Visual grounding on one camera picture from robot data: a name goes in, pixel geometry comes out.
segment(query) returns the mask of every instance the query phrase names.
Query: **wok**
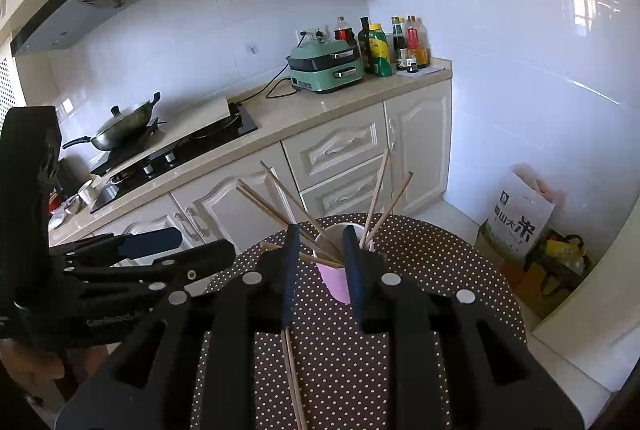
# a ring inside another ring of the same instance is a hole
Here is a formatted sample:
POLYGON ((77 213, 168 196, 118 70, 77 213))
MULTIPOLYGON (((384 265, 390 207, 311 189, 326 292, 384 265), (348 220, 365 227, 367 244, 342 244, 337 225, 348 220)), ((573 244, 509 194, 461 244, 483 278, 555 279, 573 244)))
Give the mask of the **wok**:
POLYGON ((151 119, 151 113, 154 106, 160 101, 160 93, 156 92, 154 98, 149 101, 137 105, 132 109, 120 111, 116 105, 111 108, 112 118, 109 118, 95 136, 83 136, 65 143, 62 148, 80 143, 91 143, 98 150, 108 152, 123 146, 124 144, 141 136, 151 119))

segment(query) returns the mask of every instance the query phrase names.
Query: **white cup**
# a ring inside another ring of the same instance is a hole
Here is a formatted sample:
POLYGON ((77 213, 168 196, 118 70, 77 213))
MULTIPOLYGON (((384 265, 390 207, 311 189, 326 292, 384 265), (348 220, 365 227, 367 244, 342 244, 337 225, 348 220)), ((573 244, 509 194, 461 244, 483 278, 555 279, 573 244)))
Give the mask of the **white cup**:
POLYGON ((94 181, 89 180, 85 182, 78 190, 78 195, 88 206, 94 204, 95 200, 98 198, 98 190, 94 188, 93 184, 94 181))
MULTIPOLYGON (((334 224, 333 226, 329 226, 324 232, 327 235, 327 238, 334 243, 338 248, 342 247, 342 232, 347 228, 347 226, 353 226, 353 229, 356 232, 356 237, 360 240, 360 237, 364 233, 364 226, 361 224, 355 224, 353 222, 340 222, 339 224, 334 224)), ((316 244, 321 248, 326 248, 327 243, 322 235, 316 236, 316 244)), ((365 250, 373 251, 373 240, 369 242, 365 246, 365 250)), ((324 255, 318 255, 314 251, 314 257, 323 258, 324 255)), ((351 298, 349 296, 349 286, 347 284, 347 273, 346 270, 341 267, 336 269, 335 267, 325 266, 324 264, 318 264, 318 271, 320 272, 320 276, 322 277, 322 281, 326 285, 329 290, 329 294, 334 297, 338 302, 343 304, 350 304, 351 298)))

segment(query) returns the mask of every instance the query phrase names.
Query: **brown polka dot cloth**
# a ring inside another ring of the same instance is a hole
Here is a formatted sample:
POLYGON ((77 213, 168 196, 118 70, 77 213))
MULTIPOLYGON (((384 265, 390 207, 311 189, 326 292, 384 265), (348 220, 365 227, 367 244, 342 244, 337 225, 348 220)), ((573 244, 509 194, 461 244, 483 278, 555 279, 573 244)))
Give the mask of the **brown polka dot cloth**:
MULTIPOLYGON (((319 219, 327 228, 338 222, 364 224, 366 214, 319 219)), ((318 233, 305 222, 304 228, 318 233)), ((282 245, 286 232, 267 241, 282 245)), ((409 217, 390 216, 374 238, 376 251, 386 254, 389 271, 412 278, 425 290, 452 296, 469 289, 495 311, 513 334, 526 343, 524 322, 508 284, 494 266, 464 240, 441 228, 409 217)), ((262 250, 249 248, 229 270, 215 275, 209 290, 254 268, 262 250)), ((388 337, 358 331, 351 306, 335 300, 314 264, 298 264, 298 296, 290 328, 296 370, 308 428, 376 430, 386 426, 389 400, 388 337)), ((194 396, 191 427, 198 428, 209 334, 204 339, 194 396)), ((444 363, 436 343, 442 410, 449 417, 444 363)), ((255 406, 259 430, 296 429, 279 334, 255 339, 255 406)))

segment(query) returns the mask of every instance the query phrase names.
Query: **gas stove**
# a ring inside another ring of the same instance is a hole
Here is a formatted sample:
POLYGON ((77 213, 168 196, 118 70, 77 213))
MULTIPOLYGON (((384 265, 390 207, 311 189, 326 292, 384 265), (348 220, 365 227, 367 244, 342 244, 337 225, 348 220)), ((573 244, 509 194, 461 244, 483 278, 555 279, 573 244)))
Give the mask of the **gas stove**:
MULTIPOLYGON (((116 199, 124 197, 129 192, 169 170, 173 170, 181 164, 210 152, 210 150, 258 129, 244 106, 231 103, 229 112, 231 115, 228 118, 201 128, 197 132, 161 148, 112 176, 107 184, 104 185, 100 196, 91 208, 91 213, 98 211, 116 199)), ((148 136, 144 140, 138 140, 135 147, 127 146, 125 151, 117 153, 113 157, 110 153, 98 163, 92 173, 105 175, 109 169, 116 168, 122 163, 124 153, 129 158, 145 150, 150 139, 155 139, 155 136, 161 135, 161 132, 158 131, 157 120, 148 129, 148 136)))

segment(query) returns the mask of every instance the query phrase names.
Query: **wooden chopstick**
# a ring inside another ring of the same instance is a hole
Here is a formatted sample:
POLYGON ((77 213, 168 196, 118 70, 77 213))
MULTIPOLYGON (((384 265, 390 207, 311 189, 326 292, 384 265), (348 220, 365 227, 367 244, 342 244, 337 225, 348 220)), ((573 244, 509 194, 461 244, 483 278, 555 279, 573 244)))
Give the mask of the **wooden chopstick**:
POLYGON ((320 224, 318 224, 318 221, 315 220, 313 216, 300 203, 300 201, 297 200, 295 196, 291 192, 289 192, 289 190, 287 190, 287 187, 284 184, 282 184, 282 182, 280 182, 280 180, 271 172, 271 169, 267 165, 265 165, 264 161, 260 161, 260 165, 262 165, 262 168, 264 168, 265 172, 267 172, 268 177, 282 191, 282 193, 285 194, 287 198, 302 211, 302 213, 306 217, 306 220, 308 220, 311 223, 311 225, 316 230, 318 230, 318 233, 320 233, 320 235, 324 237, 324 239, 327 241, 329 246, 331 246, 332 250, 334 250, 337 254, 340 254, 340 251, 341 251, 340 248, 338 248, 338 246, 336 246, 331 240, 329 240, 329 237, 326 234, 326 231, 322 228, 322 226, 320 226, 320 224))
POLYGON ((394 206, 396 206, 396 204, 400 200, 400 197, 402 197, 402 194, 404 194, 404 191, 406 190, 407 186, 409 185, 409 181, 413 176, 414 176, 413 172, 407 172, 407 174, 404 176, 404 181, 402 182, 402 187, 400 188, 400 191, 396 195, 396 198, 391 201, 391 204, 387 207, 382 217, 380 217, 378 222, 376 222, 376 225, 373 227, 369 235, 367 235, 367 238, 364 241, 365 245, 369 244, 373 236, 376 234, 376 231, 380 229, 380 226, 384 224, 386 218, 391 214, 391 210, 394 209, 394 206))
MULTIPOLYGON (((258 209, 262 210, 268 216, 270 216, 276 222, 279 222, 284 228, 289 225, 289 221, 278 212, 273 206, 271 206, 267 201, 265 201, 260 195, 255 192, 249 185, 247 185, 242 179, 238 179, 238 185, 236 189, 251 203, 253 203, 258 209)), ((302 243, 305 246, 310 247, 318 254, 324 254, 327 256, 329 260, 332 260, 336 264, 340 264, 340 257, 334 254, 331 251, 321 248, 318 246, 314 240, 313 235, 309 234, 302 228, 300 228, 300 237, 302 239, 302 243)))
POLYGON ((360 238, 360 249, 364 248, 365 240, 367 238, 367 232, 369 231, 371 220, 373 218, 373 211, 376 209, 376 204, 378 204, 380 188, 382 188, 382 177, 385 175, 387 161, 389 161, 389 149, 385 148, 385 151, 382 155, 382 162, 380 163, 380 168, 378 169, 378 180, 376 182, 376 187, 373 190, 373 197, 371 198, 371 205, 369 206, 367 221, 364 223, 364 232, 362 232, 362 237, 360 238))
MULTIPOLYGON (((260 243, 260 248, 263 250, 279 250, 282 246, 278 246, 277 244, 271 244, 270 242, 262 241, 260 243)), ((324 258, 316 258, 306 253, 300 253, 300 258, 305 262, 310 262, 312 264, 323 264, 324 266, 333 267, 334 269, 341 269, 344 266, 342 264, 336 264, 335 262, 331 262, 329 260, 325 260, 324 258)))
POLYGON ((284 366, 287 371, 287 383, 289 383, 289 392, 291 394, 291 401, 293 402, 293 413, 296 416, 296 425, 298 430, 306 430, 305 409, 302 406, 296 362, 293 356, 293 347, 291 345, 291 336, 288 327, 280 333, 280 343, 282 344, 282 352, 284 353, 284 366))

